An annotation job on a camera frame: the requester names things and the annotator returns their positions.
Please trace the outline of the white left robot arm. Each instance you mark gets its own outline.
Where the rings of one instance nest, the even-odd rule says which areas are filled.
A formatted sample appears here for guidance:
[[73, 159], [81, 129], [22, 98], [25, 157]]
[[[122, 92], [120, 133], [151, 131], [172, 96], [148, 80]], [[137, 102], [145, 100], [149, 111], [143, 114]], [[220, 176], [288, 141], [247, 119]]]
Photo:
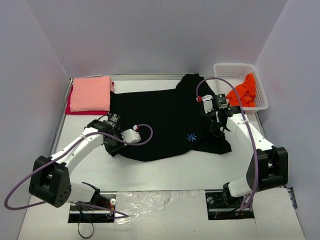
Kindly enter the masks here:
[[50, 157], [40, 156], [34, 162], [29, 192], [59, 208], [65, 203], [82, 202], [89, 209], [97, 208], [103, 197], [92, 184], [72, 183], [70, 175], [76, 166], [95, 148], [104, 146], [112, 153], [120, 147], [122, 118], [115, 113], [95, 119], [68, 146]]

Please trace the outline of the black t-shirt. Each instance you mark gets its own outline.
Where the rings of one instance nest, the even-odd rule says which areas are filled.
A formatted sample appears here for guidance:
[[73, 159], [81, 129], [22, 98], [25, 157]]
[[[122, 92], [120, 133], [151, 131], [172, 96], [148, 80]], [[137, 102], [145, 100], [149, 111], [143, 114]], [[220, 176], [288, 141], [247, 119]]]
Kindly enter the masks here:
[[196, 95], [214, 92], [199, 74], [186, 74], [174, 89], [111, 93], [110, 111], [122, 117], [121, 129], [144, 124], [139, 129], [141, 146], [125, 146], [116, 153], [125, 158], [150, 162], [183, 155], [191, 150], [226, 154], [232, 148], [224, 134], [207, 129]]

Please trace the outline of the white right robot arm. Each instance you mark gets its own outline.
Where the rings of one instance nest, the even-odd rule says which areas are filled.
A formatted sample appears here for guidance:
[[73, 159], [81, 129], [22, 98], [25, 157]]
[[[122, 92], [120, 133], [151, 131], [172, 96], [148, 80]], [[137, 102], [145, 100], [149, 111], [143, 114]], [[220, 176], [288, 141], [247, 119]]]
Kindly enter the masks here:
[[233, 133], [252, 158], [244, 177], [224, 184], [222, 202], [229, 207], [240, 198], [257, 192], [284, 187], [288, 183], [288, 152], [276, 147], [251, 124], [240, 106], [230, 106], [223, 94], [199, 97], [201, 115], [208, 130], [221, 137], [225, 131]]

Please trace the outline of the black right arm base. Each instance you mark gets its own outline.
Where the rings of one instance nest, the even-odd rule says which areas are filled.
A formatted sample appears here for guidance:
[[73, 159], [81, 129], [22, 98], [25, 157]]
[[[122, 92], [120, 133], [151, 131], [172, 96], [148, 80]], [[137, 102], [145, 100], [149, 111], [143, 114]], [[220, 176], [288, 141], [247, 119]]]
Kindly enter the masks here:
[[205, 200], [207, 217], [210, 221], [244, 220], [255, 218], [253, 211], [250, 211], [249, 208], [241, 211], [243, 197], [231, 198], [231, 202], [227, 203], [222, 189], [206, 190]]

